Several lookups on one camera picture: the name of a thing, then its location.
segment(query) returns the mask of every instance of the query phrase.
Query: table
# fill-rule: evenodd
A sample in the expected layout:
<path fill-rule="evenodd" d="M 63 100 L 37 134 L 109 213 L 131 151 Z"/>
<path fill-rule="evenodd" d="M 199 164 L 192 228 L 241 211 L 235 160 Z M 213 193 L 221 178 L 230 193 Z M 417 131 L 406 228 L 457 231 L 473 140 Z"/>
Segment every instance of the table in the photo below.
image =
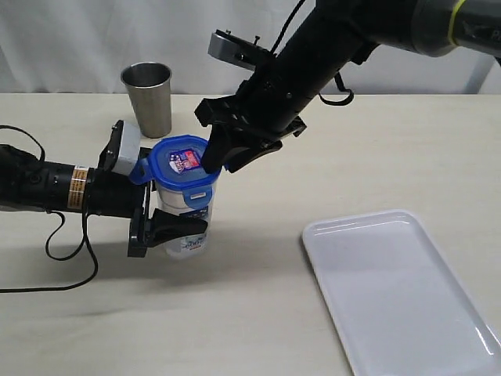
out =
<path fill-rule="evenodd" d="M 174 134 L 208 136 L 174 96 Z M 350 374 L 301 231 L 312 221 L 392 208 L 415 213 L 481 314 L 501 331 L 500 96 L 315 99 L 307 131 L 218 183 L 207 253 L 173 262 L 161 248 L 126 258 L 128 221 L 91 218 L 100 271 L 68 292 L 0 296 L 0 369 L 14 375 Z M 95 166 L 110 127 L 134 120 L 128 97 L 0 95 L 0 123 L 31 132 L 47 159 Z M 36 153 L 21 135 L 3 143 Z M 154 141 L 143 140 L 144 146 Z M 55 215 L 3 213 L 0 287 L 86 277 L 85 252 L 43 252 Z M 79 217 L 53 241 L 78 243 Z"/>

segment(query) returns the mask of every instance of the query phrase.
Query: metal tumbler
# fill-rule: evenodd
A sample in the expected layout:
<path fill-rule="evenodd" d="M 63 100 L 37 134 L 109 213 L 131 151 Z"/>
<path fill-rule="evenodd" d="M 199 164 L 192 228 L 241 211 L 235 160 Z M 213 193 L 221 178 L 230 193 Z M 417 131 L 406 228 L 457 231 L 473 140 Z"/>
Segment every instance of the metal tumbler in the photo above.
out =
<path fill-rule="evenodd" d="M 154 62 L 132 64 L 121 73 L 141 133 L 151 139 L 172 130 L 171 76 L 169 67 Z"/>

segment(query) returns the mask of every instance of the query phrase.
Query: plastic food container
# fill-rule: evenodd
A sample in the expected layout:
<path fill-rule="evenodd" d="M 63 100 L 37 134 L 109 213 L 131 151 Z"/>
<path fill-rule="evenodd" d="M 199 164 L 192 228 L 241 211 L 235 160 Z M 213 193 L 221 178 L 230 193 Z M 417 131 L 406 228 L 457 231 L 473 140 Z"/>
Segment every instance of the plastic food container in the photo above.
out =
<path fill-rule="evenodd" d="M 207 174 L 200 163 L 207 140 L 196 136 L 177 136 L 163 139 L 152 149 L 148 158 L 139 161 L 131 175 L 134 183 L 154 180 L 158 206 L 171 214 L 199 218 L 210 226 L 215 186 L 221 170 Z M 174 259 L 199 255 L 207 245 L 207 232 L 182 237 L 165 243 L 165 250 Z"/>

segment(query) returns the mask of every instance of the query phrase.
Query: white plastic tray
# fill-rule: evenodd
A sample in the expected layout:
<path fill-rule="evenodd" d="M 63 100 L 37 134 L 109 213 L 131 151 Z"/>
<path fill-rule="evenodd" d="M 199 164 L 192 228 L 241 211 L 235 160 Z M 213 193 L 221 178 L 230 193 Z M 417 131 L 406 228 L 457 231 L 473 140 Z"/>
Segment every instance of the white plastic tray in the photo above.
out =
<path fill-rule="evenodd" d="M 414 216 L 316 222 L 303 241 L 355 375 L 501 375 L 498 340 Z"/>

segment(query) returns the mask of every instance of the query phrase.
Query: black wire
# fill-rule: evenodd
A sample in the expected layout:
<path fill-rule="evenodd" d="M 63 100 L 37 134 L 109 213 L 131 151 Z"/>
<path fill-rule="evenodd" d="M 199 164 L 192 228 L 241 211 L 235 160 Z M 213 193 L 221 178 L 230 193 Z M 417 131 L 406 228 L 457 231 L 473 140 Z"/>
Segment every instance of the black wire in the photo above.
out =
<path fill-rule="evenodd" d="M 292 22 L 292 19 L 296 16 L 297 12 L 303 6 L 305 1 L 306 0 L 299 0 L 299 3 L 296 4 L 296 6 L 294 7 L 292 13 L 287 18 L 287 21 L 285 21 L 285 24 L 283 25 L 282 30 L 280 31 L 279 37 L 275 41 L 275 44 L 273 45 L 272 49 L 270 49 L 271 53 L 275 53 L 276 49 L 278 49 L 280 42 L 282 41 L 283 37 L 285 36 L 287 28 L 289 27 L 290 23 Z"/>
<path fill-rule="evenodd" d="M 355 94 L 353 93 L 353 90 L 351 89 L 346 89 L 344 86 L 343 78 L 341 77 L 341 74 L 337 72 L 337 74 L 334 76 L 334 81 L 336 82 L 336 86 L 340 92 L 347 92 L 348 96 L 344 98 L 343 100 L 335 101 L 335 100 L 328 100 L 325 99 L 322 94 L 319 93 L 320 100 L 324 102 L 328 106 L 346 106 L 352 102 L 352 100 L 355 98 Z"/>
<path fill-rule="evenodd" d="M 41 164 L 40 165 L 42 166 L 42 164 L 45 160 L 45 150 L 42 147 L 42 145 L 32 135 L 30 135 L 28 132 L 24 131 L 21 128 L 13 127 L 11 125 L 0 125 L 0 129 L 11 129 L 13 131 L 21 132 L 24 135 L 30 137 L 40 147 L 40 150 L 41 150 L 41 154 L 40 154 Z M 87 247 L 88 253 L 91 256 L 92 263 L 94 264 L 94 269 L 93 269 L 91 275 L 89 277 L 87 277 L 86 279 L 84 279 L 80 282 L 77 282 L 76 284 L 69 284 L 67 286 L 1 288 L 0 294 L 13 294 L 13 293 L 20 293 L 20 292 L 68 291 L 68 290 L 73 290 L 77 287 L 81 287 L 81 286 L 87 284 L 88 282 L 90 282 L 91 280 L 93 280 L 97 276 L 97 273 L 99 272 L 99 263 L 98 263 L 96 254 L 94 253 L 94 250 L 92 249 L 91 241 L 88 238 L 88 217 L 90 216 L 90 214 L 88 213 L 88 201 L 89 201 L 89 198 L 91 195 L 91 191 L 92 191 L 92 188 L 88 187 L 88 192 L 87 192 L 86 197 L 84 198 L 84 202 L 82 205 L 82 211 L 81 211 L 82 239 L 81 239 L 81 243 L 78 245 L 78 247 L 70 255 L 68 255 L 66 257 L 57 258 L 57 257 L 51 255 L 50 249 L 49 249 L 50 240 L 52 239 L 52 237 L 54 235 L 56 235 L 56 233 L 59 230 L 61 230 L 63 228 L 64 224 L 66 223 L 66 217 L 64 216 L 63 213 L 61 213 L 59 211 L 58 212 L 57 211 L 48 211 L 49 214 L 51 214 L 51 213 L 57 214 L 61 218 L 61 224 L 50 234 L 49 238 L 45 242 L 45 253 L 47 254 L 48 257 L 50 257 L 51 259 L 56 260 L 56 261 L 66 261 L 66 260 L 72 259 L 81 251 L 81 249 L 83 248 L 83 246 L 85 244 L 85 246 Z"/>

